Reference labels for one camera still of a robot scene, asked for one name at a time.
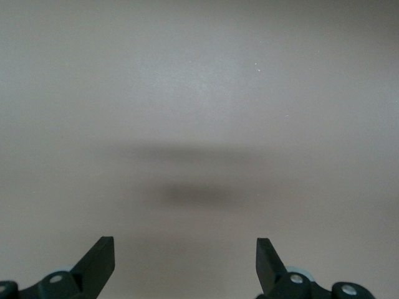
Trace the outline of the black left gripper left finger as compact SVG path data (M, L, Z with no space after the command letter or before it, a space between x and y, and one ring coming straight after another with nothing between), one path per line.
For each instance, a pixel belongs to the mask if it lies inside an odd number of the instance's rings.
M97 298L114 270L114 238L101 237L70 270L53 272L23 290L15 281L3 280L1 298Z

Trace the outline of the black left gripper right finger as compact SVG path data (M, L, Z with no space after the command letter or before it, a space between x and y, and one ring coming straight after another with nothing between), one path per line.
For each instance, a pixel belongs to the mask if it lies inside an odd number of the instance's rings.
M373 298L356 283L337 282L326 290L308 275L288 270L268 238L257 239L256 273L262 288L258 298Z

